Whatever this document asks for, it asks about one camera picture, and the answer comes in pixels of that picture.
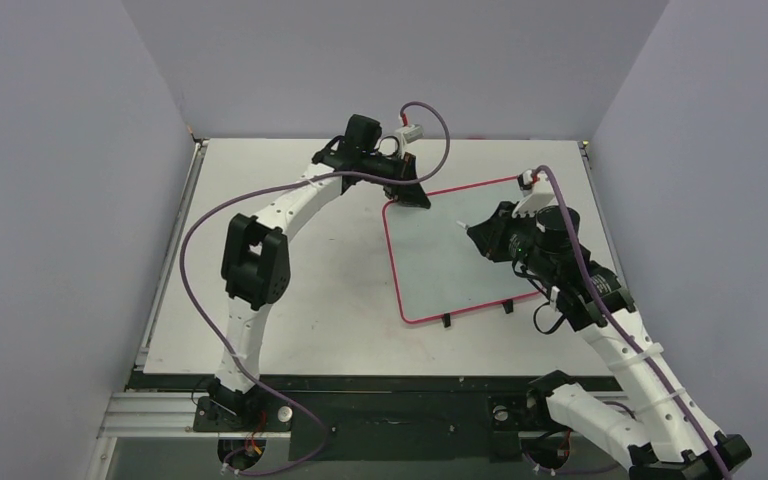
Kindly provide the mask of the pink framed whiteboard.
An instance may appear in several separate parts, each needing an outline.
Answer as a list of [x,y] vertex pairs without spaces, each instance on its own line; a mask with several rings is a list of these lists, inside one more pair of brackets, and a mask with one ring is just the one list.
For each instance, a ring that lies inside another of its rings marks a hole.
[[430,192],[430,209],[393,201],[381,210],[399,315],[408,325],[514,304],[539,293],[510,264],[484,258],[468,226],[486,220],[504,200],[521,198],[516,178],[502,177]]

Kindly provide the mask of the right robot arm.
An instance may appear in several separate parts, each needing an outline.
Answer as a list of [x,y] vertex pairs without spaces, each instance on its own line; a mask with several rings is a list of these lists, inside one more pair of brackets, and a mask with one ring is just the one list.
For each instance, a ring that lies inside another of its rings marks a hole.
[[554,371],[530,385],[526,418],[570,428],[607,453],[631,479],[729,479],[752,456],[682,386],[663,347],[643,324],[629,290],[592,260],[578,240],[579,214],[557,205],[520,216],[502,202],[466,229],[479,253],[512,267],[605,363],[632,409],[611,408],[569,375]]

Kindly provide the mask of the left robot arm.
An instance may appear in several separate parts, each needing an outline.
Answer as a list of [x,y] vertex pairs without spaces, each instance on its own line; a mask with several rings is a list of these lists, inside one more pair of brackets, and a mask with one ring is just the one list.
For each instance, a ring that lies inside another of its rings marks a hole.
[[404,119],[390,136],[394,151],[383,153],[380,123],[352,115],[344,133],[313,154],[299,180],[276,187],[277,198],[255,214],[237,214],[229,221],[220,263],[229,298],[226,327],[209,318],[192,287],[185,288],[224,348],[206,390],[232,429],[245,430],[259,421],[264,397],[272,391],[260,379],[260,352],[270,310],[291,280],[291,240],[325,205],[360,181],[382,186],[390,200],[430,208],[416,157],[406,150],[423,136],[422,126]]

